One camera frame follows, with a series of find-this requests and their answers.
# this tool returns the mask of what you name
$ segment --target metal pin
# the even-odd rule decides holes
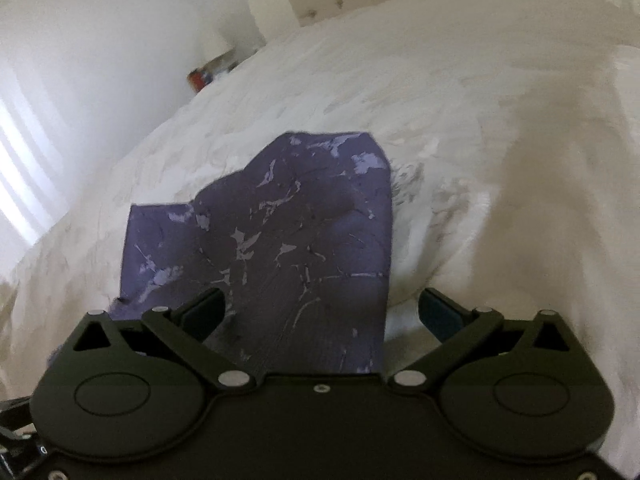
[[[402,370],[394,375],[394,381],[400,386],[415,387],[424,384],[427,376],[418,370]]]
[[[62,471],[52,471],[49,473],[49,476],[47,476],[47,480],[69,480],[69,477]]]
[[[228,372],[222,372],[218,376],[218,382],[227,388],[247,386],[249,381],[251,381],[251,376],[241,370],[229,370]]]

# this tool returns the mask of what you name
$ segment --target purple towel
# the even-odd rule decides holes
[[[132,206],[114,319],[226,297],[204,341],[256,375],[382,370],[389,165],[369,134],[286,133],[187,204]]]

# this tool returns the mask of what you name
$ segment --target white bed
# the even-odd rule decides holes
[[[511,318],[559,310],[616,398],[600,453],[632,478],[639,47],[640,20],[603,0],[392,0],[280,36],[146,138],[17,267],[0,394],[30,394],[82,314],[117,297],[131,203],[190,200],[287,130],[363,130],[393,169],[388,370],[434,346],[415,313],[427,284]]]

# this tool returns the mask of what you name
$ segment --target white duvet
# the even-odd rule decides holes
[[[270,43],[154,131],[17,267],[5,397],[118,295],[131,203],[190,200],[287,130],[371,132],[394,170],[389,371],[433,347],[415,298],[559,310],[640,472],[640,20],[602,0],[393,0]]]

